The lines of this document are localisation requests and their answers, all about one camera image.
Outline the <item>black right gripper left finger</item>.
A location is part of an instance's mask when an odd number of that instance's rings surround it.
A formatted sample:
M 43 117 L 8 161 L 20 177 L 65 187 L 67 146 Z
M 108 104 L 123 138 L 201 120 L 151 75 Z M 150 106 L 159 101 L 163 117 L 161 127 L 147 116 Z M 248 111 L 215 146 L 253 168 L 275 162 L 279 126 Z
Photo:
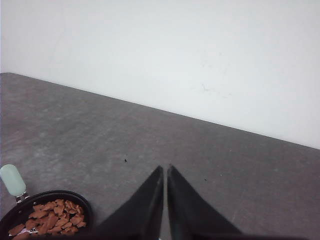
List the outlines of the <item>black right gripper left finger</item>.
M 164 170 L 158 166 L 131 198 L 94 231 L 96 240 L 157 240 L 164 208 Z

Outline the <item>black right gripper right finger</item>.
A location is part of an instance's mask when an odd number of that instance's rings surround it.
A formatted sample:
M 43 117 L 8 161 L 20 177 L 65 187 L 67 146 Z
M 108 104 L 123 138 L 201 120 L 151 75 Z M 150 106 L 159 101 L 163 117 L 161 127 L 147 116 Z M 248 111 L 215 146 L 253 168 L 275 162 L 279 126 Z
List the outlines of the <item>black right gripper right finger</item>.
M 171 165 L 167 170 L 167 205 L 173 240 L 241 238 L 244 234 L 207 203 Z

